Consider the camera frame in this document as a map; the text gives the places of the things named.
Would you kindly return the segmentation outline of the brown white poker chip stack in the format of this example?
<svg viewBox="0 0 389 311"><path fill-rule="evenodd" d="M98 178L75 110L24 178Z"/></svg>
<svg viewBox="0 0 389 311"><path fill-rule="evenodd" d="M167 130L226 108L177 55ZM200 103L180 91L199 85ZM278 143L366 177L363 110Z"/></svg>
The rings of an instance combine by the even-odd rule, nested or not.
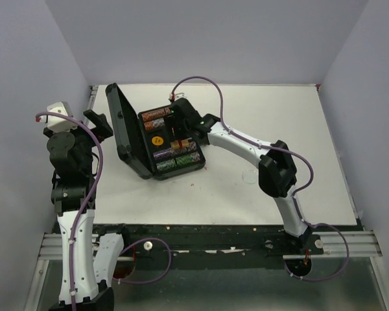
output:
<svg viewBox="0 0 389 311"><path fill-rule="evenodd" d="M144 123L144 127L146 131L150 131L156 128L160 128L165 125L164 118L154 119L152 121L147 121Z"/></svg>

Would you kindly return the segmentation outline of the red playing card deck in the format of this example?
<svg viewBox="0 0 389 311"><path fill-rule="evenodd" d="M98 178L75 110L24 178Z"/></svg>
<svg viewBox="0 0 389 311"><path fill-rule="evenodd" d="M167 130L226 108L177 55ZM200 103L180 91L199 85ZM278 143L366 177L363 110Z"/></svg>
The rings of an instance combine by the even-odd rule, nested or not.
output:
<svg viewBox="0 0 389 311"><path fill-rule="evenodd" d="M173 150L181 149L181 148L187 148L190 145L190 140L184 139L184 140L175 140L171 142L171 148Z"/></svg>

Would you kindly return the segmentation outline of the orange big blind button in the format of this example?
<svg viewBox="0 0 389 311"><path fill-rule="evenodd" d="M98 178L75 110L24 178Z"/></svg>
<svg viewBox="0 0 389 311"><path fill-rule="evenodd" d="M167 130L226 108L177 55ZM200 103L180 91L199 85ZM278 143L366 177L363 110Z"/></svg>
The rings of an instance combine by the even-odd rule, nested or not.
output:
<svg viewBox="0 0 389 311"><path fill-rule="evenodd" d="M161 146L164 144L164 139L161 137L161 136L153 136L153 138L151 139L151 142L154 146Z"/></svg>

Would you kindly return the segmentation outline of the black poker chip case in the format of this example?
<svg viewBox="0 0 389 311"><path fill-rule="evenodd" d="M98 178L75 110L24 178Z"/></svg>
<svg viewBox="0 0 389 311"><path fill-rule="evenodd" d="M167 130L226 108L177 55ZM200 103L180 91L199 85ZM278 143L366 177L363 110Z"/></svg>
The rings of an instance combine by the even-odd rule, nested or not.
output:
<svg viewBox="0 0 389 311"><path fill-rule="evenodd" d="M119 159L142 179L165 180L204 167L198 139L177 139L169 106L137 113L116 84L105 89Z"/></svg>

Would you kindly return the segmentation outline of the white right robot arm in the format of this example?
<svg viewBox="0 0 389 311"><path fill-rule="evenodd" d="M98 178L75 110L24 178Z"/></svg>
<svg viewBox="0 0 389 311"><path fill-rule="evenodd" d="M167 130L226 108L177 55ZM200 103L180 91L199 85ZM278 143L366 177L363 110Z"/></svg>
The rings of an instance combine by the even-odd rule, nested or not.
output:
<svg viewBox="0 0 389 311"><path fill-rule="evenodd" d="M286 248L294 254L307 249L311 229L296 198L297 168L287 144L276 141L264 146L260 140L235 133L217 116L202 117L185 97L171 95L169 101L171 114L166 123L175 138L191 136L201 145L227 150L257 168L260 189L274 199L282 217Z"/></svg>

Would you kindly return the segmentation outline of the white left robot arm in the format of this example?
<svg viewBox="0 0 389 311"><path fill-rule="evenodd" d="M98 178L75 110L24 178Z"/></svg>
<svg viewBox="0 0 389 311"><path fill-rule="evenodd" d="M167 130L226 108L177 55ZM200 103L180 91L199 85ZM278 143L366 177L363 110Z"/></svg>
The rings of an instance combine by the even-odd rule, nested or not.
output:
<svg viewBox="0 0 389 311"><path fill-rule="evenodd" d="M99 250L93 249L95 197L104 160L100 144L113 130L103 114L89 109L84 116L93 128L76 120L64 102L36 116L47 125L43 133L54 167L51 201L62 239L62 282L52 310L113 310L116 260L131 246L130 239L114 229L103 232Z"/></svg>

